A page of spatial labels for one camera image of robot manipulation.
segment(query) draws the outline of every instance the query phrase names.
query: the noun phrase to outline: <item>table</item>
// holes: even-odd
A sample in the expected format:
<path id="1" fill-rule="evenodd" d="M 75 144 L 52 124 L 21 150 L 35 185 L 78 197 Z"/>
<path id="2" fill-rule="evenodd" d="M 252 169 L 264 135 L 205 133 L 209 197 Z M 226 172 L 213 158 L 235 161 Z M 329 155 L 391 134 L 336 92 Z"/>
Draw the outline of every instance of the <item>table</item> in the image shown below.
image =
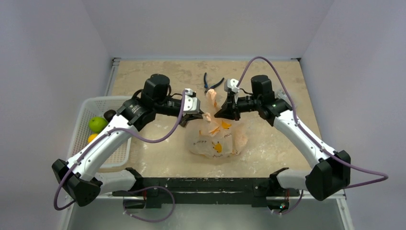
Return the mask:
<path id="1" fill-rule="evenodd" d="M 160 73 L 170 78 L 172 93 L 181 92 L 184 88 L 197 91 L 202 102 L 201 109 L 205 110 L 204 73 L 207 72 L 209 85 L 217 83 L 222 77 L 239 79 L 246 64 L 247 61 L 121 60 L 111 95 L 131 96 L 143 88 L 145 80 L 152 74 Z M 298 116 L 319 136 L 299 62 L 275 61 L 274 65 L 297 104 Z M 250 78 L 262 74 L 271 79 L 274 91 L 282 88 L 272 69 L 263 61 L 251 65 L 240 87 L 250 92 Z M 217 92 L 222 103 L 226 96 L 223 86 L 218 87 Z M 145 177 L 268 177 L 282 167 L 310 169 L 305 158 L 288 138 L 261 119 L 257 112 L 244 113 L 241 117 L 241 121 L 246 124 L 248 143 L 238 156 L 209 159 L 190 153 L 184 144 L 186 129 L 179 126 L 169 139 L 158 144 L 148 144 L 133 138 L 128 162 L 122 167 L 102 169 L 101 172 L 132 167 Z M 175 120 L 174 117 L 157 115 L 156 120 L 140 133 L 149 139 L 160 138 L 172 128 Z"/>

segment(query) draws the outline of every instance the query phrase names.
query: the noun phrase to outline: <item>wall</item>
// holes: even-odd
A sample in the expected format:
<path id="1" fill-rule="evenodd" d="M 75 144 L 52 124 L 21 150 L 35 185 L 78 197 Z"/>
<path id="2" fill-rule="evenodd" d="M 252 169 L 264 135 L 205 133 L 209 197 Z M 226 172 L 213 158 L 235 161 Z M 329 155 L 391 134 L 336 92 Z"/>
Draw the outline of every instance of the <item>wall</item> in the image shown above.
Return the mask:
<path id="1" fill-rule="evenodd" d="M 111 60 L 80 0 L 2 0 L 0 30 L 0 229 L 54 230 L 51 165 Z"/>
<path id="2" fill-rule="evenodd" d="M 333 0 L 83 0 L 122 58 L 298 58 Z"/>
<path id="3" fill-rule="evenodd" d="M 335 0 L 301 61 L 325 141 L 389 174 L 347 190 L 358 230 L 406 225 L 406 1 Z M 352 182 L 373 177 L 352 171 Z"/>

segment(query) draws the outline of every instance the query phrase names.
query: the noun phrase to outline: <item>pliers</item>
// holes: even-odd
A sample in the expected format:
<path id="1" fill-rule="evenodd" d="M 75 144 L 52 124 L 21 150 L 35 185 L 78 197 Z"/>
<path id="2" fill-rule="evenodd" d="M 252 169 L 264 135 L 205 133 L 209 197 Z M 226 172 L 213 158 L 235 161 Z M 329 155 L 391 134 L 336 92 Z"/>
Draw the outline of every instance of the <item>pliers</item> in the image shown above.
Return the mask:
<path id="1" fill-rule="evenodd" d="M 205 88 L 204 93 L 207 93 L 207 91 L 209 91 L 209 89 L 217 88 L 224 81 L 224 78 L 222 78 L 217 84 L 214 84 L 214 85 L 209 87 L 209 85 L 207 85 L 206 77 L 207 77 L 207 73 L 204 73 L 204 76 L 203 76 L 203 82 L 204 82 L 204 88 Z"/>

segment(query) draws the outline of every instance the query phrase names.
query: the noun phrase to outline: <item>plastic basket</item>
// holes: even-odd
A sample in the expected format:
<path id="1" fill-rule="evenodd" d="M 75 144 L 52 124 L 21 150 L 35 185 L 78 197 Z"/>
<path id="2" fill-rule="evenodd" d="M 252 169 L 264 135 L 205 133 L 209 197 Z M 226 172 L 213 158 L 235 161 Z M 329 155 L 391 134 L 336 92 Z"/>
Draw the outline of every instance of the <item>plastic basket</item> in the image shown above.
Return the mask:
<path id="1" fill-rule="evenodd" d="M 130 99 L 128 96 L 109 96 L 89 98 L 83 102 L 79 111 L 73 131 L 72 142 L 69 146 L 68 158 L 80 152 L 87 144 L 88 137 L 92 134 L 88 122 L 92 117 L 100 116 L 110 109 L 117 110 L 123 105 L 123 102 Z M 118 149 L 104 162 L 101 168 L 111 168 L 122 166 L 128 161 L 130 152 L 131 138 L 122 144 Z"/>

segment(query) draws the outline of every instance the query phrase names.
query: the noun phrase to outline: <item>plastic bag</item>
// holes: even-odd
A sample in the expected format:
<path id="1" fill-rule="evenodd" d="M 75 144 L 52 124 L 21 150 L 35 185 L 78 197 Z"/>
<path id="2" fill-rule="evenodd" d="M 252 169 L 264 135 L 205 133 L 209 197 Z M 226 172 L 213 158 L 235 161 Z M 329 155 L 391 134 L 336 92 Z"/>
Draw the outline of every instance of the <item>plastic bag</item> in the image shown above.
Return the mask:
<path id="1" fill-rule="evenodd" d="M 220 110 L 216 92 L 210 89 L 206 94 L 209 109 L 203 120 L 190 121 L 186 126 L 186 148 L 195 154 L 208 158 L 224 158 L 241 153 L 247 144 L 243 123 L 222 118 L 214 114 Z"/>

